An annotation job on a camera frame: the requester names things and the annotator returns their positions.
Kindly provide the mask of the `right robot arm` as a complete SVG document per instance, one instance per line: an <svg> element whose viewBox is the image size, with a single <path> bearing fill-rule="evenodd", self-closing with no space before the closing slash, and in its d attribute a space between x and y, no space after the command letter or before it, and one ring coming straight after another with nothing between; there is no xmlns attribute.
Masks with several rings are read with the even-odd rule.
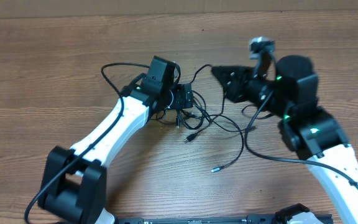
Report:
<svg viewBox="0 0 358 224"><path fill-rule="evenodd" d="M318 75L308 57L289 55L275 63L275 79L257 67L213 66L211 73L233 103L249 101L257 111L281 118L282 140L295 159L268 156L277 162L304 164L319 181L344 223L358 223L358 161L341 125L318 104Z"/></svg>

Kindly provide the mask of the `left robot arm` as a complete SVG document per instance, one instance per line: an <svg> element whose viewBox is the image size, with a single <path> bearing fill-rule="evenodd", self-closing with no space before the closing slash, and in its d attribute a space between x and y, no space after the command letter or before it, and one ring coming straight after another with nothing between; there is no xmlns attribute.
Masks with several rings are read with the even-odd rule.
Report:
<svg viewBox="0 0 358 224"><path fill-rule="evenodd" d="M146 68L117 91L115 107L89 135L50 151L30 207L37 204L68 223L117 223L106 208L109 166L133 134L182 96L177 63L155 56Z"/></svg>

